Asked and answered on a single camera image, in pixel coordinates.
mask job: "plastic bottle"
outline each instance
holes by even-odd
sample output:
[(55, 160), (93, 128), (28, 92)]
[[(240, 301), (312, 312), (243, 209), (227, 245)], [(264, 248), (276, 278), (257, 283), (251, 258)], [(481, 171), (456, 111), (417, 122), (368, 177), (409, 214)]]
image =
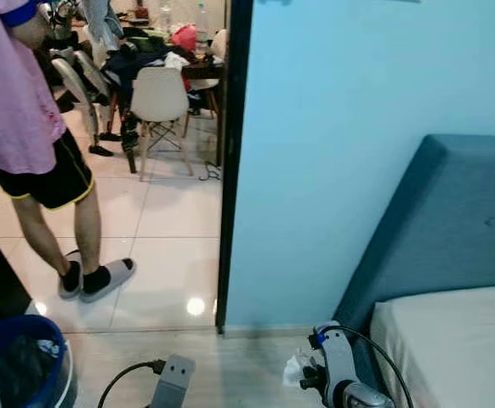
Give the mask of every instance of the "plastic bottle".
[(168, 0), (161, 0), (156, 30), (168, 35), (172, 34), (172, 7), (170, 7), (170, 2)]
[(196, 11), (196, 55), (204, 55), (208, 51), (208, 12), (204, 3), (199, 2)]

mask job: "white mattress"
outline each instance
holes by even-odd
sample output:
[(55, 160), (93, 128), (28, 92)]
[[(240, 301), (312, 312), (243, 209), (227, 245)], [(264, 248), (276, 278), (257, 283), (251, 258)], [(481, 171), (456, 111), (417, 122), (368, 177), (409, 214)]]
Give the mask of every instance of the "white mattress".
[[(401, 370), (416, 408), (495, 407), (495, 287), (377, 303), (371, 338)], [(378, 364), (406, 407), (393, 371)]]

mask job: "power cord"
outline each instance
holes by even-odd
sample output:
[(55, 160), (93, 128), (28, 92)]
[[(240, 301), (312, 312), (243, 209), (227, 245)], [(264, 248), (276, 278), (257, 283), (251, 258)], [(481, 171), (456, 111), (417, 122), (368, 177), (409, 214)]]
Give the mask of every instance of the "power cord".
[(321, 330), (321, 334), (325, 334), (326, 332), (329, 332), (331, 330), (340, 330), (343, 332), (349, 332), (351, 334), (356, 335), (360, 339), (364, 340), (368, 344), (370, 344), (374, 349), (376, 349), (382, 357), (385, 358), (385, 360), (388, 362), (388, 364), (391, 366), (393, 371), (395, 372), (395, 375), (399, 379), (399, 383), (401, 383), (402, 390), (404, 391), (405, 396), (407, 397), (407, 403), (408, 403), (408, 408), (413, 408), (414, 405), (412, 403), (412, 397), (410, 396), (410, 391), (408, 391), (408, 387), (406, 383), (404, 382), (404, 379), (402, 378), (401, 372), (393, 362), (393, 360), (385, 353), (384, 349), (378, 346), (373, 340), (365, 336), (364, 334), (358, 332), (356, 329), (352, 329), (351, 327), (348, 326), (327, 326), (323, 330)]
[(165, 365), (166, 365), (166, 361), (164, 361), (164, 360), (153, 360), (153, 361), (146, 361), (144, 363), (134, 364), (128, 368), (125, 368), (123, 371), (121, 371), (119, 374), (117, 374), (115, 376), (115, 378), (113, 378), (113, 380), (111, 380), (111, 382), (105, 388), (104, 393), (100, 397), (100, 402), (98, 403), (98, 408), (102, 408), (104, 406), (105, 398), (108, 396), (108, 394), (111, 391), (111, 388), (115, 385), (115, 383), (117, 381), (119, 381), (126, 374), (129, 374), (129, 372), (137, 370), (141, 367), (148, 367), (148, 368), (151, 368), (155, 374), (161, 375), (162, 370), (164, 369)]

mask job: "gray slide sandal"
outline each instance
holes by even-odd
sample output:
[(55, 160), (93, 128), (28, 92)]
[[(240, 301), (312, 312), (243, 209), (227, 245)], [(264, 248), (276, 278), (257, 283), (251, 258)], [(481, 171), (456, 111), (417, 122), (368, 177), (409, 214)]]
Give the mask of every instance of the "gray slide sandal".
[(118, 259), (104, 266), (110, 271), (110, 283), (96, 293), (88, 294), (82, 289), (79, 295), (82, 302), (91, 303), (103, 298), (124, 281), (128, 280), (136, 271), (136, 262), (130, 258)]
[(77, 285), (76, 289), (68, 292), (62, 284), (62, 279), (59, 277), (59, 296), (64, 300), (74, 298), (81, 291), (81, 280), (83, 275), (83, 262), (81, 261), (81, 253), (78, 249), (66, 254), (66, 259), (68, 261), (77, 262), (79, 264), (79, 284)]

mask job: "upholstered headboard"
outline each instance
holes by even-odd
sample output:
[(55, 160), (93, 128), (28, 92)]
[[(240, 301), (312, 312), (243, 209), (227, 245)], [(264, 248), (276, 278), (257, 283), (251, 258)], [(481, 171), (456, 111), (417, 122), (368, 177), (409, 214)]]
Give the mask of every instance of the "upholstered headboard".
[(374, 304), (495, 286), (495, 137), (420, 145), (334, 318), (367, 332)]

